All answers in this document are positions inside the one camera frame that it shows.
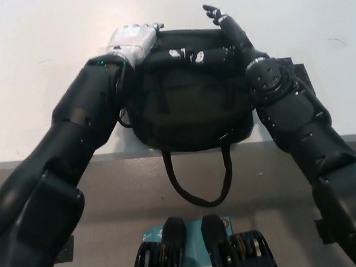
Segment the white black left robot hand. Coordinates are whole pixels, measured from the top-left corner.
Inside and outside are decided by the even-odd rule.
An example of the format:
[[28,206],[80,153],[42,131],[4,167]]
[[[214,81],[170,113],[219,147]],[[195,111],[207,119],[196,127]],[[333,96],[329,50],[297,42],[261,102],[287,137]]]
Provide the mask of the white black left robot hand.
[[105,52],[120,56],[135,68],[149,55],[157,43],[163,23],[132,24],[117,28],[111,35]]

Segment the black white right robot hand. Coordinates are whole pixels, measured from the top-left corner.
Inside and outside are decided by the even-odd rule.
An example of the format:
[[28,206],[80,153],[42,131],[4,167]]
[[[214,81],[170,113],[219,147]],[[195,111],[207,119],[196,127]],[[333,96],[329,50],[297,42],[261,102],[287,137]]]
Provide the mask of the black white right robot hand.
[[144,61],[148,70],[174,66],[217,66],[238,63],[245,69],[270,56],[258,51],[235,19],[217,7],[204,5],[217,30],[170,30],[157,36],[157,45]]

